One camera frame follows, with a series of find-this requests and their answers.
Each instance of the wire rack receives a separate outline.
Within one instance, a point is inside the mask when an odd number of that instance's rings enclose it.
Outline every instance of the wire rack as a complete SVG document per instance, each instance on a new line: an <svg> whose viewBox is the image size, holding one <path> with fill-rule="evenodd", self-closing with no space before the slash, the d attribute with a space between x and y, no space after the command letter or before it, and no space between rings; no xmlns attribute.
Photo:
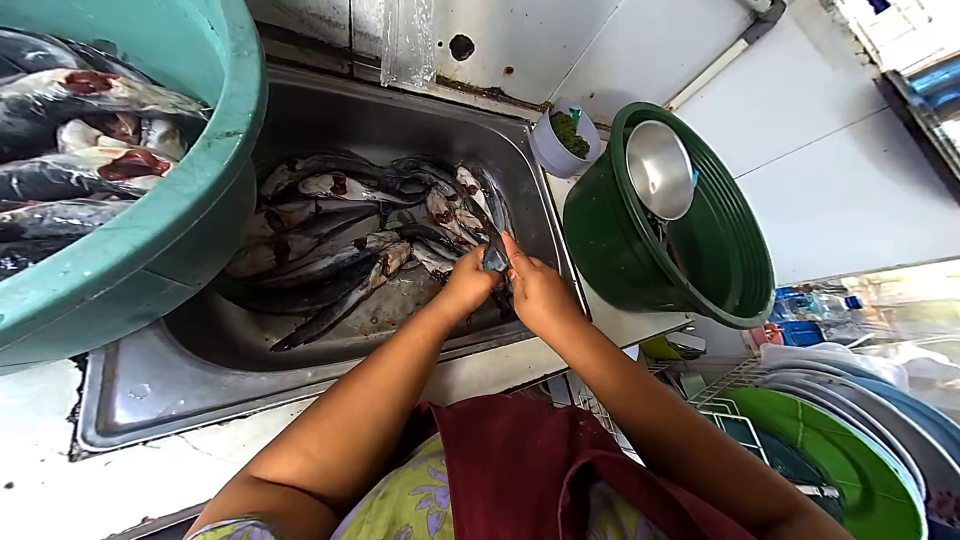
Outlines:
<svg viewBox="0 0 960 540"><path fill-rule="evenodd" d="M727 375L709 384L697 394L688 396L687 401L699 410L703 408L704 405L713 402L728 388L756 386L756 382L766 374L767 371L760 367L760 361L756 358L750 358L734 367Z"/></svg>
<svg viewBox="0 0 960 540"><path fill-rule="evenodd" d="M655 375L669 369L673 365L674 362L661 360L648 366L648 369L652 375ZM697 410L700 410L716 427L723 431L727 431L727 424L729 422L739 422L746 425L751 437L745 440L738 439L737 442L769 465L770 462L759 442L759 438L756 436L753 423L750 419L739 415L739 410L737 410L736 404L733 401L720 397L728 388L756 385L756 382L765 374L766 371L759 366L759 360L754 358L748 359L734 367L720 379L707 385L694 396L688 397L687 401L697 408ZM613 421L609 412L607 412L588 388L584 387L582 391L578 392L575 401L576 406L589 411L600 421L604 429L613 435L613 438L617 444L620 445L620 448L630 454L636 454L630 445L630 441L627 440L627 437L620 431L620 428L617 427L616 422Z"/></svg>

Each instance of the metal bowl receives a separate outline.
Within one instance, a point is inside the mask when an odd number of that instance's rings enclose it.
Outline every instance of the metal bowl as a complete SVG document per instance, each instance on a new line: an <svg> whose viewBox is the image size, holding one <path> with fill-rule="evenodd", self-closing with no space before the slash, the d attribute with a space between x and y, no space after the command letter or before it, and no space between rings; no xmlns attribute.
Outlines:
<svg viewBox="0 0 960 540"><path fill-rule="evenodd" d="M640 202L658 218L680 219L693 202L693 165L666 124L648 120L627 139L627 173Z"/></svg>

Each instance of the dark green plastic basin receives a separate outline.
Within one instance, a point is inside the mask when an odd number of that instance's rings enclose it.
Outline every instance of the dark green plastic basin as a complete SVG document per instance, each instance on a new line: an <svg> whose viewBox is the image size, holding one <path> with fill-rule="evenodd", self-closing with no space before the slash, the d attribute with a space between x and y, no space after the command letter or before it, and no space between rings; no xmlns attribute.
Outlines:
<svg viewBox="0 0 960 540"><path fill-rule="evenodd" d="M627 174L625 134L646 120L670 126L700 171L690 210L668 227L683 272ZM607 151L567 196L564 233L581 274L614 307L694 311L747 330L762 325L773 306L770 255L730 171L680 118L654 104L633 103L617 114Z"/></svg>

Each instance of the green bucket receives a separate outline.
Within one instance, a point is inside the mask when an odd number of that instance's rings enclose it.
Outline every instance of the green bucket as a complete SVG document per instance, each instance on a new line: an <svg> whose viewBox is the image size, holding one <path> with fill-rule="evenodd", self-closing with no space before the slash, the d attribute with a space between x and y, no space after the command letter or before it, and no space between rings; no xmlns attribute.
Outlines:
<svg viewBox="0 0 960 540"><path fill-rule="evenodd" d="M65 358L138 330L207 284L242 241L267 81L240 0L0 0L0 19L105 39L162 85L216 107L153 191L92 234L0 282L0 371Z"/></svg>
<svg viewBox="0 0 960 540"><path fill-rule="evenodd" d="M647 120L670 126L700 171L690 210L668 228L683 272L658 241L627 173L625 134ZM773 307L770 255L730 171L657 105L633 103L617 114L607 151L567 196L564 233L590 287L619 309L694 311L747 330L762 325Z"/></svg>

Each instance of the stainless steel sink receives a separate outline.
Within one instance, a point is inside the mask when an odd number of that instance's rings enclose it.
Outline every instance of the stainless steel sink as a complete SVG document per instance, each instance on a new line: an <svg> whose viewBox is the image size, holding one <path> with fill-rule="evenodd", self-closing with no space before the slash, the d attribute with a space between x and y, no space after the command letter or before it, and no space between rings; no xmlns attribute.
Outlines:
<svg viewBox="0 0 960 540"><path fill-rule="evenodd" d="M424 153L478 161L499 180L518 243L557 268L586 302L529 123L285 67L271 68L270 105L254 151L258 172L282 156L347 148L374 162ZM404 270L324 339L282 354L270 346L302 322L245 311L210 289L88 358L78 444L100 452L316 395L387 339L439 290ZM488 302L444 344L441 361L531 337Z"/></svg>

